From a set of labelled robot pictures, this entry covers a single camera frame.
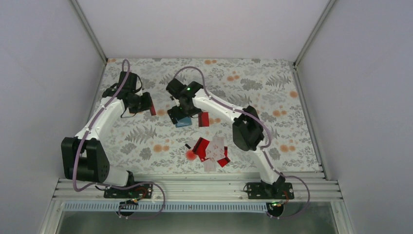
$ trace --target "gray floor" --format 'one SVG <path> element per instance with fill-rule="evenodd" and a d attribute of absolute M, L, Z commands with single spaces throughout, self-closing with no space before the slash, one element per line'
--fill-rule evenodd
<path fill-rule="evenodd" d="M 283 215 L 301 207 L 300 203 L 287 204 Z M 305 213 L 288 220 L 254 213 L 163 213 L 151 220 L 125 220 L 114 212 L 65 212 L 59 230 L 60 234 L 337 233 L 330 203 L 321 202 L 312 203 Z"/>

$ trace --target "white wall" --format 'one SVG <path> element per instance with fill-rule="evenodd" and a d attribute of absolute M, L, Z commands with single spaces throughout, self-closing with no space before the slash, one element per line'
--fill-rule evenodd
<path fill-rule="evenodd" d="M 328 0 L 78 0 L 109 58 L 294 61 Z"/>
<path fill-rule="evenodd" d="M 359 234 L 412 233 L 413 1 L 338 1 L 299 65 Z"/>
<path fill-rule="evenodd" d="M 68 0 L 0 7 L 0 233 L 38 233 L 103 62 Z"/>

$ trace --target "red circle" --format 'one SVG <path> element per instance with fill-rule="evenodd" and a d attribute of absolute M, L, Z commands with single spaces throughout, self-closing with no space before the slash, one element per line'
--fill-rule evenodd
<path fill-rule="evenodd" d="M 196 159 L 196 154 L 192 150 L 188 150 L 186 153 L 187 159 L 193 161 Z"/>

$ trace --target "leaf pattern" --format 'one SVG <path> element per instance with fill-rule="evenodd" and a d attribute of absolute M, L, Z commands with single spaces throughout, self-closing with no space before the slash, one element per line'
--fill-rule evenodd
<path fill-rule="evenodd" d="M 189 59 L 139 58 L 130 59 L 132 71 L 141 77 L 145 92 L 149 92 L 157 115 L 149 111 L 131 118 L 119 118 L 103 141 L 111 165 L 141 174 L 204 173 L 202 162 L 186 157 L 185 143 L 203 137 L 224 137 L 228 146 L 229 164 L 216 173 L 258 172 L 248 152 L 238 149 L 232 140 L 232 124 L 209 113 L 210 126 L 192 125 L 176 128 L 167 110 L 175 105 L 165 91 L 175 73 L 184 66 L 200 68 L 207 89 L 237 106 L 254 106 L 260 119 L 273 137 L 268 148 L 269 159 L 281 171 L 317 171 L 318 162 L 308 133 L 299 98 L 290 96 L 297 91 L 289 64 L 273 59 Z M 107 64 L 98 95 L 116 83 L 121 71 L 121 59 Z M 193 69 L 184 70 L 177 79 L 183 84 L 201 83 Z M 281 150 L 287 146 L 288 151 Z"/>

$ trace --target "floral tablecloth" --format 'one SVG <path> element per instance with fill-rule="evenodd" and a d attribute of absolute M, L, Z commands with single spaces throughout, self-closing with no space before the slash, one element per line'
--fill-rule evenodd
<path fill-rule="evenodd" d="M 202 162 L 188 156 L 185 143 L 199 137 L 211 140 L 213 136 L 221 136 L 225 137 L 231 162 L 222 168 L 218 165 L 217 173 L 258 172 L 248 153 L 232 142 L 231 125 L 213 114 L 209 113 L 209 127 L 199 127 L 197 118 L 193 118 L 188 127 L 176 128 L 172 124 L 167 110 L 175 102 L 169 98 L 166 85 L 180 68 L 196 66 L 204 72 L 207 89 L 213 94 L 238 106 L 252 105 L 257 109 L 260 119 L 272 133 L 269 154 L 276 168 L 284 172 L 318 170 L 288 61 L 190 58 L 129 61 L 132 72 L 141 77 L 145 92 L 150 93 L 156 115 L 145 111 L 115 122 L 104 141 L 111 165 L 138 174 L 204 173 Z M 118 81 L 121 64 L 119 58 L 108 60 L 99 97 Z M 192 69 L 183 71 L 178 79 L 184 84 L 202 83 L 199 73 Z"/>

